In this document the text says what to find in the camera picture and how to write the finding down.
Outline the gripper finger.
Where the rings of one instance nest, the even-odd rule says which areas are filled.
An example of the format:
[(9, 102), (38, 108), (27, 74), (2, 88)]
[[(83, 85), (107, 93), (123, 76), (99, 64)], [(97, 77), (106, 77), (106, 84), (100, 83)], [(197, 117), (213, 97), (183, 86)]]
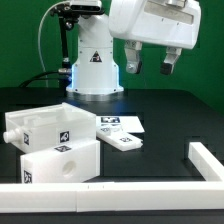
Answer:
[(142, 43), (139, 41), (127, 40), (124, 50), (127, 59), (126, 71), (131, 74), (139, 74), (142, 65), (140, 57)]
[(173, 73), (176, 62), (178, 61), (182, 53), (181, 48), (177, 47), (167, 47), (166, 57), (161, 64), (160, 73), (164, 75), (171, 75)]

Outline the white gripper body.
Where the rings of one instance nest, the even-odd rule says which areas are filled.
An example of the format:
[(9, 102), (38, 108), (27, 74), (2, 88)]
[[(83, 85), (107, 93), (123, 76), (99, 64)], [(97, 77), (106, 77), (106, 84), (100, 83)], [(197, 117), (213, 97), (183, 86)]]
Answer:
[(200, 21), (196, 0), (112, 0), (109, 31), (119, 39), (192, 49)]

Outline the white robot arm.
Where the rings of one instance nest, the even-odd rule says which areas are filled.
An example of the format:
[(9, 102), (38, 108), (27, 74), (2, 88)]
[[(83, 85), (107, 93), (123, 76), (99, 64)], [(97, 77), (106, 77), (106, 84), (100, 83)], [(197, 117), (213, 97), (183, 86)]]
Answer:
[(104, 101), (121, 95), (113, 40), (125, 41), (126, 71), (140, 72), (144, 43), (167, 48), (160, 72), (170, 75), (184, 49), (192, 49), (199, 33), (201, 8), (196, 0), (112, 0), (108, 14), (100, 0), (70, 0), (80, 14), (78, 58), (72, 66), (70, 96)]

